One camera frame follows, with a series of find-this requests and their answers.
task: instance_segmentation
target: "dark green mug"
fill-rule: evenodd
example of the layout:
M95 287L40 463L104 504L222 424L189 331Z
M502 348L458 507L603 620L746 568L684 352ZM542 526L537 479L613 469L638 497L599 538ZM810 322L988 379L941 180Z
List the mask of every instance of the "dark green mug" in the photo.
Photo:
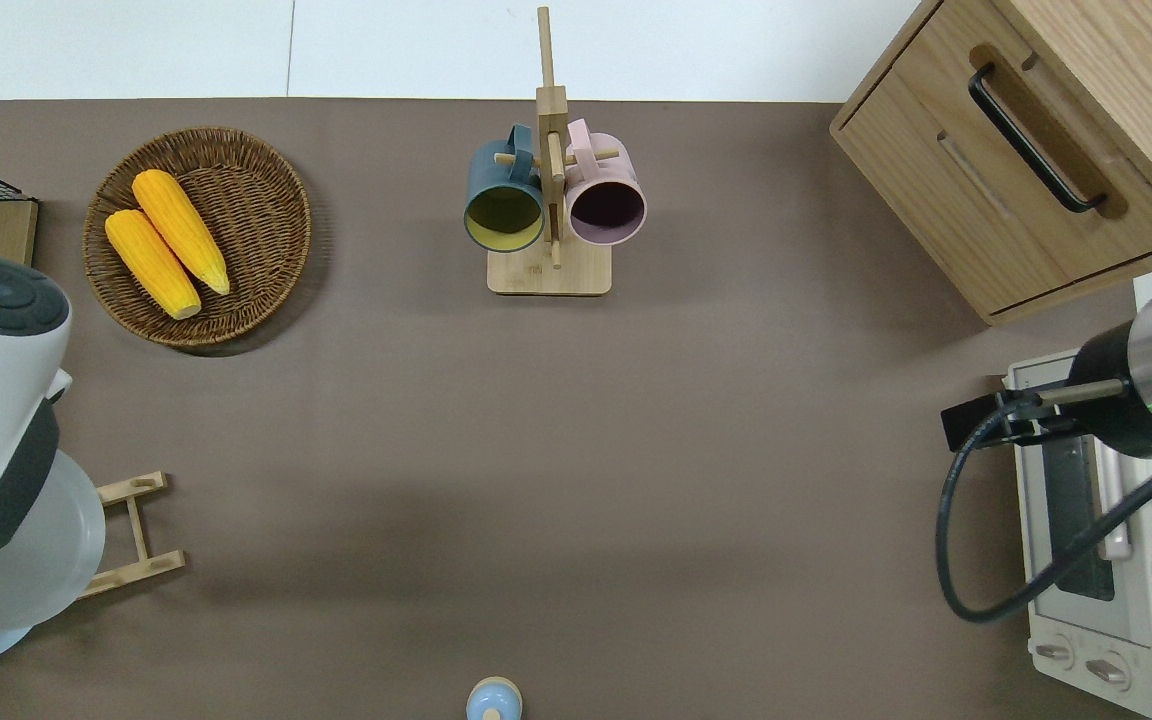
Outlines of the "dark green mug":
M513 156L513 164L497 154ZM531 245L545 227L540 173L531 154L531 128L516 124L508 141L492 141L470 159L465 229L473 242L493 252Z

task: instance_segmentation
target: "drawer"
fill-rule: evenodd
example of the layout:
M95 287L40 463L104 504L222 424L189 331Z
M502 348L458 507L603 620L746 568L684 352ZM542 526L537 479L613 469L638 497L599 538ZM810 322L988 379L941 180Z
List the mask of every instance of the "drawer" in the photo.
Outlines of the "drawer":
M1106 273L1130 276L1126 266L1152 256L1152 185L1081 92L988 0L946 0L835 136L991 319ZM1005 119L990 118L991 104ZM1053 187L1068 190L1064 204ZM1066 206L1101 196L1090 210Z
M998 221L1007 209L900 77L874 88L840 142L978 314L1068 282L1029 233Z

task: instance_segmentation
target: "wooden rack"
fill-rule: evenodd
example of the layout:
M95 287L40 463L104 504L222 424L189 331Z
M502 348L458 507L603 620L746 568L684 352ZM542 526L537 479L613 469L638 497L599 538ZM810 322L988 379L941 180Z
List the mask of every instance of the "wooden rack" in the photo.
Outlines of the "wooden rack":
M550 39L550 8L536 13L540 24L540 75L536 89L536 160L540 165L540 190L545 202L544 242L517 252L488 252L488 288L500 295L607 295L612 290L612 249L571 237L563 191L567 168L576 164L563 149L567 135L567 88L554 85L554 58ZM599 159L614 158L602 152ZM498 162L513 156L498 154Z
M174 550L164 552L162 555L150 556L145 544L145 528L141 524L141 508L136 505L136 498L146 493L165 488L168 480L162 471L154 473L138 475L136 478L111 483L108 486L96 488L100 493L101 506L109 507L119 502L127 502L128 518L132 522L132 538L136 541L136 555L138 560L130 564L123 564L113 570L99 573L88 583L86 591L78 596L84 597L99 594L109 589L122 588L124 584L137 582L137 579L152 578L154 575L164 574L168 570L184 568L184 552Z

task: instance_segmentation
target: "black cable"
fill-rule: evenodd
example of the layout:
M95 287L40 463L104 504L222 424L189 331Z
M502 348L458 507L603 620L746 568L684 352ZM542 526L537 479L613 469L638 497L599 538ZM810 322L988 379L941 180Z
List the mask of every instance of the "black cable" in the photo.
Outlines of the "black cable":
M958 617L970 620L972 623L992 623L992 621L1023 609L1025 605L1031 602L1043 591L1046 591L1047 588L1051 588L1058 579L1063 578L1073 570L1075 562L1078 562L1085 553L1091 552L1102 538L1114 532L1114 528L1123 524L1129 516L1132 516L1134 511L1139 510L1140 506L1152 500L1151 477L1140 484L1139 487L1123 497L1123 501L1112 507L1105 515L1097 518L1094 523L1087 525L1083 532L1075 536L1068 546L1061 548L1060 552L1053 552L1051 564L1047 564L1047 568L1036 574L1020 591L1011 593L1011 597L1007 597L1006 600L996 602L996 605L987 607L984 611L970 609L970 607L963 605L963 601L958 599L958 594L954 591L954 583L950 579L950 552L948 551L948 539L950 539L950 507L954 503L954 490L957 487L958 477L963 473L963 465L967 463L968 456L972 455L975 447L979 445L979 441L998 423L1001 423L1007 415L1015 414L1021 407L1037 404L1037 396L1026 395L1007 402L1007 404L993 411L988 418L980 420L980 424L972 430L972 434L963 442L963 447L958 448L954 455L954 462L950 463L950 470L948 470L945 477L940 509L937 510L935 515L935 574L941 581L941 592L945 594L945 600L950 605L950 609Z

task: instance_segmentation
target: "brown table surface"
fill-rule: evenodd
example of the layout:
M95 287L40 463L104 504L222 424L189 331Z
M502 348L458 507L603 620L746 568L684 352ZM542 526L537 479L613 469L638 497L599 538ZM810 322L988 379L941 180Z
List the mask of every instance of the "brown table surface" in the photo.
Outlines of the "brown table surface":
M573 103L630 150L645 228L601 300L500 297L461 227L511 101L0 103L69 293L61 448L164 470L185 570L76 602L0 655L0 719L1132 717L970 626L932 564L938 411L1132 316L1130 287L987 329L827 134L836 105ZM105 173L189 126L301 172L314 251L223 357L119 327L88 287ZM969 469L970 600L1021 579L1009 450ZM131 559L109 511L105 564Z

